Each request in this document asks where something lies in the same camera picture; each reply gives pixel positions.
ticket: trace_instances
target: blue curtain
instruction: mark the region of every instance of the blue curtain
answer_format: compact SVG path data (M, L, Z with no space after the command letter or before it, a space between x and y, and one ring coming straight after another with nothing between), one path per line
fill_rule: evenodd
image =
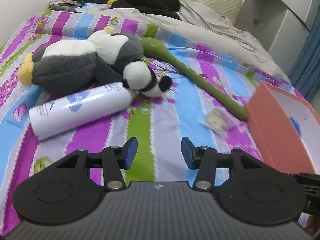
M289 79L308 101L320 88L320 8L310 35L289 72Z

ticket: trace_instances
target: gray plush toy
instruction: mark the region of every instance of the gray plush toy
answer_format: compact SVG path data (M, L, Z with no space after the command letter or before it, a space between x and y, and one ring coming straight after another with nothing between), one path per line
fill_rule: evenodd
M137 36L113 34L107 27L87 40L61 40L26 54L18 79L58 95L71 94L96 78L100 85L120 81L146 96L160 96L171 86L171 78L156 76L142 56Z

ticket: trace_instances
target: green stripe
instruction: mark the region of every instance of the green stripe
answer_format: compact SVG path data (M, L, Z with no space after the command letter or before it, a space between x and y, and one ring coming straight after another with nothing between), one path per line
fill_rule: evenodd
M0 54L2 53L5 45L6 45L6 42L0 47Z
M45 15L51 15L53 11L50 10L46 10L43 12L41 18ZM32 44L34 44L35 42L37 42L39 39L41 39L41 37L43 36L43 34L38 34L36 39L33 41L28 41L23 47L21 47L16 53L14 53L7 61L6 63L1 67L0 69L0 77L6 72L6 70L11 66L11 64L27 49L29 48Z
M127 140L131 136L138 139L138 151L131 165L126 171L126 184L130 181L154 181L154 160L151 153L150 124L151 105L143 102L142 107L132 110L128 123Z
M255 72L252 70L249 70L245 76L247 77L247 79L250 81L251 85L253 85L254 88L258 88L258 84L253 80L253 77L255 75Z
M145 38L154 38L157 34L158 27L152 24L148 24L146 33L144 34Z

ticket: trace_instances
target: panda ear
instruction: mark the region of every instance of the panda ear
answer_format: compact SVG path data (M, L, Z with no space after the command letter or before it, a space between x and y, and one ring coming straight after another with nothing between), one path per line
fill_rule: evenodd
M169 76L163 76L159 82L159 88L162 92L167 91L172 84L172 80Z

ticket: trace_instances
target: logo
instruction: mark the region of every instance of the logo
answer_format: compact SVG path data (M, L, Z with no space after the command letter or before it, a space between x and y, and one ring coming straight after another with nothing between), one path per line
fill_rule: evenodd
M82 91L82 92L67 96L68 101L71 103L69 105L69 109L72 112L77 112L82 106L84 99L86 99L89 94L90 94L89 91Z
M164 187L164 186L161 185L161 184L155 185L155 188L156 188L156 189L162 189L163 187Z

